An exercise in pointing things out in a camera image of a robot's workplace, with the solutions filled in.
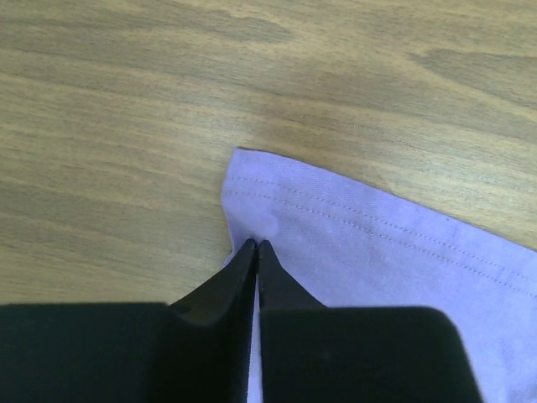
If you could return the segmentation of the lavender t-shirt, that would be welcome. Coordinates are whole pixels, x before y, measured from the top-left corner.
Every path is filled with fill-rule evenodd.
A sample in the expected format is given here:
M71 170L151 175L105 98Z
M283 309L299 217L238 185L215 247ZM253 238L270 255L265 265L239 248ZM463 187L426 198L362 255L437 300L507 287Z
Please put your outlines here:
M536 253L328 170L236 149L232 249L269 241L328 306L430 306L457 326L487 402L536 399Z

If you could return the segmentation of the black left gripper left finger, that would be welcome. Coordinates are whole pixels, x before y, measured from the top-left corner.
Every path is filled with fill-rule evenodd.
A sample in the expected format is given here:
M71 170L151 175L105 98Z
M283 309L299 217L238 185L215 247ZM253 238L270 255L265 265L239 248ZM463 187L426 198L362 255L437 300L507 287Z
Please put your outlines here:
M244 402L257 245L173 304L7 304L4 402Z

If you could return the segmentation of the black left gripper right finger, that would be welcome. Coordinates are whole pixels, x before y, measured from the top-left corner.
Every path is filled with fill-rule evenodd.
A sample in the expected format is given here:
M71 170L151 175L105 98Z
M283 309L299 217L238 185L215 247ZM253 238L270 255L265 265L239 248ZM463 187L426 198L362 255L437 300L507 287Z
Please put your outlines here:
M258 248L263 400L479 402L460 335L429 307L329 307Z

